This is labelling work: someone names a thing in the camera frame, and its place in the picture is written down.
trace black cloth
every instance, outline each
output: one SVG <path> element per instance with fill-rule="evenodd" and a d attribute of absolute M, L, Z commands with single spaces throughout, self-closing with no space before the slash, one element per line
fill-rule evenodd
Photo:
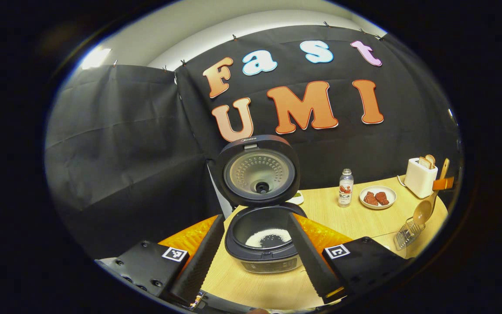
<path fill-rule="evenodd" d="M 56 209 L 95 259 L 221 213 L 173 72 L 118 65 L 73 75 L 48 118 Z"/>
<path fill-rule="evenodd" d="M 333 60 L 313 64 L 305 58 L 299 44 L 320 40 L 328 44 Z M 369 64 L 350 46 L 361 41 L 372 48 L 382 66 Z M 267 50 L 278 63 L 271 72 L 247 76 L 242 72 L 243 56 Z M 233 59 L 227 91 L 211 99 L 203 71 L 225 57 Z M 269 89 L 287 86 L 303 99 L 309 82 L 328 82 L 329 100 L 339 125 L 315 130 L 310 125 L 281 135 L 297 151 L 301 164 L 301 189 L 337 185 L 342 169 L 352 170 L 356 183 L 374 181 L 406 173 L 407 160 L 432 154 L 438 163 L 448 157 L 456 165 L 458 129 L 448 114 L 448 100 L 422 62 L 401 44 L 383 41 L 361 31 L 326 26 L 289 26 L 256 32 L 220 44 L 176 69 L 179 92 L 187 118 L 195 131 L 204 155 L 214 160 L 227 141 L 220 135 L 211 111 L 221 105 L 234 131 L 242 128 L 233 101 L 249 97 L 253 134 L 276 135 L 278 116 Z M 366 125 L 361 121 L 363 105 L 354 80 L 375 83 L 375 95 L 384 121 Z"/>

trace plastic bottle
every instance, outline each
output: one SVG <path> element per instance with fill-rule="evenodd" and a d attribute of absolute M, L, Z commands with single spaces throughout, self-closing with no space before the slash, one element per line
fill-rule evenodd
<path fill-rule="evenodd" d="M 352 189 L 354 188 L 354 177 L 350 169 L 344 169 L 340 177 L 338 206 L 348 207 L 352 201 Z"/>

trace white plate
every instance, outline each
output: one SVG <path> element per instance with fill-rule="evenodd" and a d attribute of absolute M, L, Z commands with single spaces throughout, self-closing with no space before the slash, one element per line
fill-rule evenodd
<path fill-rule="evenodd" d="M 299 193 L 298 197 L 292 197 L 291 199 L 287 200 L 287 202 L 294 203 L 295 205 L 303 203 L 303 193 L 301 193 L 301 191 L 297 191 L 295 194 L 297 193 Z"/>
<path fill-rule="evenodd" d="M 373 194 L 377 194 L 380 191 L 385 192 L 389 203 L 387 205 L 381 205 L 381 204 L 371 205 L 371 204 L 365 203 L 363 201 L 363 199 L 365 198 L 365 195 L 367 195 L 367 192 L 369 192 L 369 191 L 372 191 Z M 385 209 L 385 208 L 389 208 L 390 206 L 392 206 L 392 204 L 394 204 L 394 202 L 396 201 L 396 192 L 393 191 L 393 189 L 383 187 L 382 185 L 373 185 L 372 187 L 367 187 L 367 188 L 361 190 L 361 192 L 359 192 L 359 200 L 361 201 L 361 203 L 363 205 L 365 205 L 365 207 L 369 207 L 371 209 Z"/>

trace wooden table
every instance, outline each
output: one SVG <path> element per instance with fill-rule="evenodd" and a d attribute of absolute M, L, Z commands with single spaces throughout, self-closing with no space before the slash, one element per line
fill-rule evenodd
<path fill-rule="evenodd" d="M 384 185 L 393 189 L 397 194 L 395 203 L 382 210 L 365 207 L 358 195 L 362 189 L 372 185 Z M 383 242 L 379 242 L 383 245 L 386 240 L 388 246 L 392 244 L 392 233 L 397 232 L 406 219 L 412 217 L 416 205 L 422 201 L 408 188 L 400 185 L 396 177 L 355 184 L 351 204 L 345 208 L 337 204 L 338 187 L 301 190 L 301 193 L 305 201 L 299 206 L 309 219 L 352 239 L 387 235 L 374 240 L 381 239 Z M 239 206 L 234 213 L 243 208 Z M 235 216 L 234 213 L 224 223 L 226 230 Z M 438 232 L 447 214 L 443 202 L 437 198 L 434 213 L 426 222 L 425 230 L 405 252 L 404 250 L 400 252 L 400 255 L 410 258 L 420 254 Z M 246 272 L 239 262 L 226 252 L 224 239 L 220 243 L 201 289 L 231 302 L 271 310 L 300 310 L 323 305 L 303 266 L 280 274 Z"/>

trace wooden spoon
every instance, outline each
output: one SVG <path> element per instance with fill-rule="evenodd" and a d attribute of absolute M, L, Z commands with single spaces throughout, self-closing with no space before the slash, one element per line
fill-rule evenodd
<path fill-rule="evenodd" d="M 445 175 L 447 174 L 449 163 L 450 161 L 448 160 L 448 158 L 445 158 L 443 168 L 441 169 L 440 179 L 444 179 Z M 438 192 L 439 190 L 434 191 L 433 194 L 431 194 L 427 199 L 424 199 L 420 204 L 417 205 L 416 209 L 414 210 L 413 216 L 414 223 L 416 223 L 416 225 L 422 225 L 429 220 L 435 208 L 435 200 L 437 199 Z"/>

